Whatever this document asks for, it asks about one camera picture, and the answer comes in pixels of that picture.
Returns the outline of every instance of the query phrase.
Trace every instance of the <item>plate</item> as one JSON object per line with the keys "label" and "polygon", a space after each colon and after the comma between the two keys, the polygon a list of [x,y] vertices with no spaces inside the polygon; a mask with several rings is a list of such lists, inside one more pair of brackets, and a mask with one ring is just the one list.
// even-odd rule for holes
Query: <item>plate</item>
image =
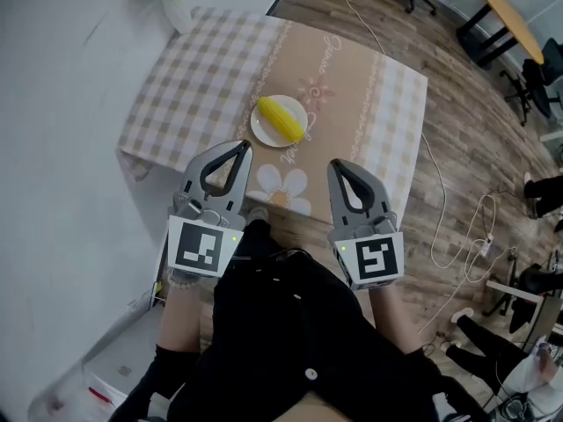
{"label": "plate", "polygon": [[[269,96],[275,103],[283,106],[283,108],[301,125],[303,131],[307,131],[309,121],[307,112],[303,105],[297,100],[287,95],[271,95]],[[260,113],[258,105],[252,110],[250,116],[250,126],[254,135],[260,142],[270,147],[282,148],[288,147],[294,142],[288,141],[274,126]]]}

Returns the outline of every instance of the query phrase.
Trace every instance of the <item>wooden floor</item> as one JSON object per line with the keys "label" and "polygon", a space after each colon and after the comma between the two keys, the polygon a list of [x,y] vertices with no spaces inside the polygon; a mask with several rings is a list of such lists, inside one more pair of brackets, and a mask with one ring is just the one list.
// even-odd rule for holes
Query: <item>wooden floor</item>
{"label": "wooden floor", "polygon": [[[557,168],[547,150],[538,140],[543,125],[533,116],[527,127],[521,127],[521,115],[509,107],[503,94],[508,86],[498,77],[498,70],[489,73],[476,67],[457,44],[455,29],[462,21],[441,7],[432,18],[422,6],[407,15],[406,0],[349,0],[380,39],[390,57],[428,77],[428,97],[423,133],[440,165],[448,192],[448,206],[442,230],[435,243],[435,259],[448,263],[464,241],[479,197],[499,187],[519,196],[523,174],[530,171],[536,178],[557,174]],[[348,9],[343,0],[281,0],[274,16],[294,20],[337,33],[363,45],[378,49],[377,43]],[[523,212],[524,204],[506,193],[495,194],[497,205],[494,245],[489,257],[478,260],[473,278],[481,276],[491,265],[492,258],[508,247],[519,245],[522,269],[531,262],[544,263],[552,247],[559,241],[553,234],[555,218],[531,221]],[[466,250],[446,270],[436,267],[430,258],[430,245],[442,210],[442,189],[436,169],[424,142],[420,143],[409,201],[401,230],[405,234],[406,277],[400,281],[404,301],[413,320],[421,327],[448,300],[463,277]],[[486,210],[490,227],[491,211]],[[273,236],[282,245],[299,245],[317,260],[340,273],[329,249],[326,235],[330,226],[308,218],[274,211]],[[476,218],[470,239],[483,237],[481,216]],[[506,255],[500,258],[494,272],[506,277]],[[212,282],[206,284],[206,302],[202,334],[207,342],[211,336]],[[359,293],[365,314],[372,318],[367,294]],[[436,330],[451,331],[450,315],[465,306],[479,314],[492,296],[484,293],[484,281],[463,285],[456,297],[435,322],[423,332],[430,341]],[[500,334],[508,334],[507,317],[494,316],[484,321]],[[525,328],[514,339],[523,336]],[[465,344],[457,331],[450,333]],[[445,374],[455,376],[479,401],[489,393],[482,383],[440,352],[440,341],[431,358]]]}

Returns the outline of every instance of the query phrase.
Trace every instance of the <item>yellow corn cob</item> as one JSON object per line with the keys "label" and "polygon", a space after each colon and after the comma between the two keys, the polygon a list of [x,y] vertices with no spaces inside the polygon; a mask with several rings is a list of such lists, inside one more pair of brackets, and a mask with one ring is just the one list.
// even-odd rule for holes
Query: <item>yellow corn cob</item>
{"label": "yellow corn cob", "polygon": [[290,142],[299,142],[305,136],[305,132],[283,106],[275,103],[271,98],[260,97],[258,109],[261,114],[279,131],[283,137]]}

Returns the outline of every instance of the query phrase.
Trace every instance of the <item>yellow wooden tabletop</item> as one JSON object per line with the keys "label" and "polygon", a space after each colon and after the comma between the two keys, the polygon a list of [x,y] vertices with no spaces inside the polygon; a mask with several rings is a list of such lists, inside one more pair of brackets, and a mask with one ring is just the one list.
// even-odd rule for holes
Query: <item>yellow wooden tabletop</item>
{"label": "yellow wooden tabletop", "polygon": [[502,20],[502,23],[514,35],[520,45],[530,54],[531,58],[538,64],[544,63],[542,49],[537,44],[536,38],[524,22],[522,16],[518,14],[507,0],[486,0]]}

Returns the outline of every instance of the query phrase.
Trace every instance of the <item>vase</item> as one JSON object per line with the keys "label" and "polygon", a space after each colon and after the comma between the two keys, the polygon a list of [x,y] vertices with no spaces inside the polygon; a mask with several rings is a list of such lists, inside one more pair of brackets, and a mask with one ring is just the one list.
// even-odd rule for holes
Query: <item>vase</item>
{"label": "vase", "polygon": [[182,0],[161,0],[165,14],[170,23],[180,34],[192,29],[192,13],[188,4]]}

